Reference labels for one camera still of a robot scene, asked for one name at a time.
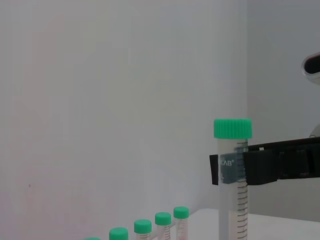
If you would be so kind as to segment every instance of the white device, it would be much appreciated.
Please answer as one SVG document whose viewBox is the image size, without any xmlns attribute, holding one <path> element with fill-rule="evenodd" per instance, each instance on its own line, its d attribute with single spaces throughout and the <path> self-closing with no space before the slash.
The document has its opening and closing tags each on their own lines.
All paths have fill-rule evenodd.
<svg viewBox="0 0 320 240">
<path fill-rule="evenodd" d="M 314 84 L 320 85 L 320 52 L 308 56 L 302 62 L 302 73 Z M 320 137 L 320 124 L 311 132 L 310 138 Z"/>
</svg>

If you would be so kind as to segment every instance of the test tube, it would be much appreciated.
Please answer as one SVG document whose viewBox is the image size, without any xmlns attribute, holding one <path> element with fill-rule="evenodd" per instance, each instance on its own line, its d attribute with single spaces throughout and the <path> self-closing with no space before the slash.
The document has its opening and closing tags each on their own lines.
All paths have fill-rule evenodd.
<svg viewBox="0 0 320 240">
<path fill-rule="evenodd" d="M 128 240 L 129 233 L 125 227 L 115 227 L 109 231 L 109 240 Z"/>
<path fill-rule="evenodd" d="M 136 240 L 150 240 L 152 232 L 152 223 L 147 219 L 139 219 L 134 222 L 134 232 Z"/>
<path fill-rule="evenodd" d="M 177 206 L 173 209 L 175 218 L 176 240 L 188 240 L 189 208 Z"/>
<path fill-rule="evenodd" d="M 170 240 L 171 214 L 158 212 L 155 215 L 155 224 L 158 240 Z"/>
<path fill-rule="evenodd" d="M 219 240 L 247 240 L 248 184 L 243 152 L 252 137 L 250 119 L 216 119 L 219 154 Z"/>
</svg>

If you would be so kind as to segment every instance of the green cap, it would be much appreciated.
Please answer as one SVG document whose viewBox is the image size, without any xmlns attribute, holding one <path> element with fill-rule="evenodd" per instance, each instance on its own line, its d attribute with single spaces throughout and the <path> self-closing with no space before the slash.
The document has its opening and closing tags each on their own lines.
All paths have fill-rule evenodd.
<svg viewBox="0 0 320 240">
<path fill-rule="evenodd" d="M 177 206 L 173 209 L 173 216 L 176 219 L 187 219 L 189 217 L 189 208 L 185 206 Z"/>
<path fill-rule="evenodd" d="M 251 119 L 216 119 L 214 120 L 214 137 L 217 139 L 252 138 Z"/>
<path fill-rule="evenodd" d="M 109 231 L 109 240 L 128 240 L 128 229 L 125 227 L 115 227 Z"/>
<path fill-rule="evenodd" d="M 149 234 L 152 232 L 152 223 L 147 219 L 139 219 L 134 222 L 134 232 L 136 234 Z"/>
<path fill-rule="evenodd" d="M 167 226 L 171 224 L 171 214 L 168 212 L 158 212 L 155 215 L 155 224 Z"/>
</svg>

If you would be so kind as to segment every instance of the white table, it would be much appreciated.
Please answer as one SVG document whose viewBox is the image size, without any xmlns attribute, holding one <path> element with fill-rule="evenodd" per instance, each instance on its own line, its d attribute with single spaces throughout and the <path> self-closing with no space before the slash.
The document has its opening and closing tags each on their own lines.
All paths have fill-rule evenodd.
<svg viewBox="0 0 320 240">
<path fill-rule="evenodd" d="M 218 240 L 218 210 L 201 209 L 189 217 L 189 240 Z M 320 222 L 249 214 L 248 240 L 319 240 Z M 176 227 L 171 228 L 176 240 Z"/>
</svg>

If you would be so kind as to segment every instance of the white wall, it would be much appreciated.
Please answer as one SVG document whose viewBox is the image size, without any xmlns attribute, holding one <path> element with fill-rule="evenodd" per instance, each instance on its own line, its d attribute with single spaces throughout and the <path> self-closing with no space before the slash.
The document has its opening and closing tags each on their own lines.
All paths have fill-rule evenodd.
<svg viewBox="0 0 320 240">
<path fill-rule="evenodd" d="M 1 238 L 132 236 L 218 206 L 213 119 L 247 113 L 245 1 L 1 4 Z"/>
<path fill-rule="evenodd" d="M 320 123 L 320 86 L 301 71 L 320 52 L 320 1 L 248 1 L 248 116 L 251 144 L 309 137 Z M 320 179 L 250 187 L 252 213 L 320 221 Z"/>
</svg>

